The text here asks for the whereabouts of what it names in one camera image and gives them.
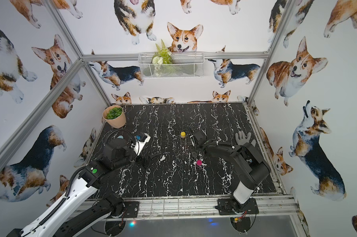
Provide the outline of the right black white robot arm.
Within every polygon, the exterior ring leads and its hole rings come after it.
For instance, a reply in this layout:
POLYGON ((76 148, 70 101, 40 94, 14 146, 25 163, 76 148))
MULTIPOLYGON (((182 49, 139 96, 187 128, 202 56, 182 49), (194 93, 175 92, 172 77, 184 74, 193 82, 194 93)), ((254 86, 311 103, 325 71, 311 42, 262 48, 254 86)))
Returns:
POLYGON ((246 139, 236 145, 210 140, 201 130, 188 136, 192 140, 193 155, 220 158, 234 167, 239 184, 232 195, 240 205, 249 201, 259 185, 270 175, 271 169, 259 150, 246 139))

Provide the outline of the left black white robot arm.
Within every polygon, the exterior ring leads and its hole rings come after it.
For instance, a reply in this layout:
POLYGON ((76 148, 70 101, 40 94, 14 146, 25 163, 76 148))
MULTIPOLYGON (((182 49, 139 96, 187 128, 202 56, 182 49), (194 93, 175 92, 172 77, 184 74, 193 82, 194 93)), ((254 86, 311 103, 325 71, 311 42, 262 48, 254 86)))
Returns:
POLYGON ((151 137, 140 133, 129 144, 115 138, 108 142, 102 157, 80 168, 72 175, 66 192, 40 215, 22 229, 13 229, 9 237, 76 237, 93 224, 110 216, 123 217, 127 212, 124 200, 116 193, 99 200, 92 207, 70 218, 73 212, 97 190, 109 174, 132 163, 145 166, 148 161, 140 154, 151 137))

